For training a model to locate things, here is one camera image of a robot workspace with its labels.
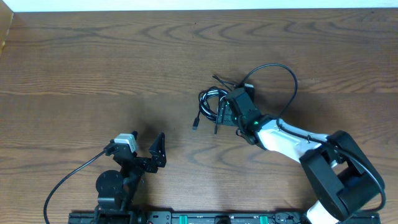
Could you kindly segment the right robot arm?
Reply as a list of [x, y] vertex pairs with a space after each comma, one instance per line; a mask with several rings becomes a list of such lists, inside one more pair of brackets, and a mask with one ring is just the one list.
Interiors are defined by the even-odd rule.
[[355, 140], [344, 131], [315, 134], [293, 127], [278, 116], [262, 114], [251, 100], [224, 100], [217, 124], [232, 124], [250, 145], [278, 152], [298, 162], [317, 202], [305, 213], [309, 223], [341, 223], [364, 211], [379, 195], [386, 204], [385, 183]]

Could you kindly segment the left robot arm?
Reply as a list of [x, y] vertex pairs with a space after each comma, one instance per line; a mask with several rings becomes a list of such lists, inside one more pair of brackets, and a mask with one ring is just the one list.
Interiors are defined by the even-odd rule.
[[156, 173], [167, 163], [165, 134], [160, 133], [149, 148], [150, 157], [137, 155], [137, 132], [119, 134], [103, 149], [106, 156], [121, 166], [107, 170], [96, 180], [98, 205], [95, 223], [147, 223], [147, 215], [132, 202], [139, 182], [146, 173]]

